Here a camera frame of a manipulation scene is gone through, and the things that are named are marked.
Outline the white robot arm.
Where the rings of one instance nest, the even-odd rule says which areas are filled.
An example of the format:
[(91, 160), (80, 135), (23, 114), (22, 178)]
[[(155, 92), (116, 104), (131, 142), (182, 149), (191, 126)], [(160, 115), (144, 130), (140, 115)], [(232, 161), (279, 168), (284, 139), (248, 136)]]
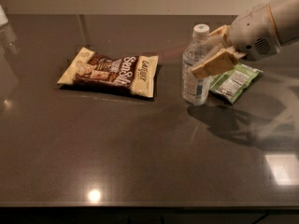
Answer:
[(224, 73), (241, 60), (259, 61), (299, 40), (299, 0), (271, 0), (214, 30), (213, 50), (191, 69), (197, 78)]

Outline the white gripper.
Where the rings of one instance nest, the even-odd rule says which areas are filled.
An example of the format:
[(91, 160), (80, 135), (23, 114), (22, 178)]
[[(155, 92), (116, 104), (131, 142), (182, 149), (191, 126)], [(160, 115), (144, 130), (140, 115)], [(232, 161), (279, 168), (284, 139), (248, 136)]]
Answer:
[(228, 36), (232, 47), (221, 49), (211, 58), (197, 63), (191, 73), (198, 79), (230, 71), (244, 57), (248, 61), (259, 61), (281, 51), (278, 32), (267, 4), (245, 11), (231, 25), (223, 25), (209, 34), (210, 37), (216, 35)]

